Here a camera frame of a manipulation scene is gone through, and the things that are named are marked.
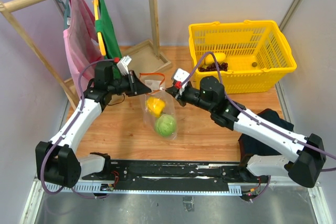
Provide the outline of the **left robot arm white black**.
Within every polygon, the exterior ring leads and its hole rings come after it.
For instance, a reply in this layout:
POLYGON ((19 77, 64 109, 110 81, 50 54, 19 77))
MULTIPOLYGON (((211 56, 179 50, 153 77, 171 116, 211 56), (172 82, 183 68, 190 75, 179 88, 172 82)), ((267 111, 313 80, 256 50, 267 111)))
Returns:
POLYGON ((81 100, 70 119, 49 141, 37 144, 37 176, 46 193, 53 193, 46 183, 73 188, 79 179, 89 174, 95 173, 102 180, 112 175, 108 154, 92 152, 87 157, 77 158, 76 150, 90 125, 104 111, 113 95, 133 97, 151 92, 128 68, 130 61, 131 58, 125 56, 120 60, 94 62, 95 76, 89 81, 86 90, 80 90, 81 100))

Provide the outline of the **yellow bell pepper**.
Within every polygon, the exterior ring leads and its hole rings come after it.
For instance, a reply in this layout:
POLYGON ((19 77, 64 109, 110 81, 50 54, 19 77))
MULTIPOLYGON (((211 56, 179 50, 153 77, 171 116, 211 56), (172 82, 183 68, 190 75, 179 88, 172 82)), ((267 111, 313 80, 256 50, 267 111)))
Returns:
POLYGON ((146 109, 156 118, 159 118, 163 113, 166 103, 160 98, 149 97, 146 102, 146 109))

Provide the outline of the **green cabbage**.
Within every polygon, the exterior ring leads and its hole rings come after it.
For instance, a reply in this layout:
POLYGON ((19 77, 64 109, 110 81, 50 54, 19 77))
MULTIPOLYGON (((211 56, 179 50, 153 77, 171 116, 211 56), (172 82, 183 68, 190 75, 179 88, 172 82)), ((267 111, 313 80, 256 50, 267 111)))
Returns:
POLYGON ((162 137, 169 137, 176 131, 176 119, 170 114, 162 114, 155 121, 154 129, 162 137))

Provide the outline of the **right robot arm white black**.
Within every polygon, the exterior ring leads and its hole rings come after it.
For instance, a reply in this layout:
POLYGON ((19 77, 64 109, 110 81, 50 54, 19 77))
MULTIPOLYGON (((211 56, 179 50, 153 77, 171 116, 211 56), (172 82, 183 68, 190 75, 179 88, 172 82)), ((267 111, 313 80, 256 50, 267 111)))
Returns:
POLYGON ((188 78, 188 72, 178 69, 172 78, 173 85, 166 92, 181 106, 191 104, 208 111, 220 127, 248 135, 279 153, 248 156, 246 164, 238 168, 242 181, 250 182, 256 176, 283 176, 303 187, 315 186, 326 162, 320 136, 298 134, 261 118, 232 101, 224 85, 213 76, 203 78, 199 89, 193 88, 188 78))

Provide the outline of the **clear zip top bag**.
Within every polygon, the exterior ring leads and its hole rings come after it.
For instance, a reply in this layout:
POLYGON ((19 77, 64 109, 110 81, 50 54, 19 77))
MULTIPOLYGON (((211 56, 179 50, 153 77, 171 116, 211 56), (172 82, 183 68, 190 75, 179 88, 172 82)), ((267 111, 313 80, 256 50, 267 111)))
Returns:
POLYGON ((143 122, 158 136, 177 137, 177 119, 173 99, 165 92, 165 75, 159 72, 140 73, 140 80, 151 92, 140 96, 143 122))

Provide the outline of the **dark red grapes bunch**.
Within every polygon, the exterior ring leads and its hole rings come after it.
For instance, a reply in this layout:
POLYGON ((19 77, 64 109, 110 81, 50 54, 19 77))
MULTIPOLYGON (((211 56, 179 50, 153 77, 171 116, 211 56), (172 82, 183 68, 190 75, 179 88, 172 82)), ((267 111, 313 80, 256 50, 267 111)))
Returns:
MULTIPOLYGON (((220 71, 227 71, 228 70, 228 63, 223 62, 218 64, 218 68, 220 71)), ((216 71, 216 65, 215 63, 212 63, 211 65, 203 65, 199 67, 198 69, 200 72, 210 72, 210 71, 216 71)))

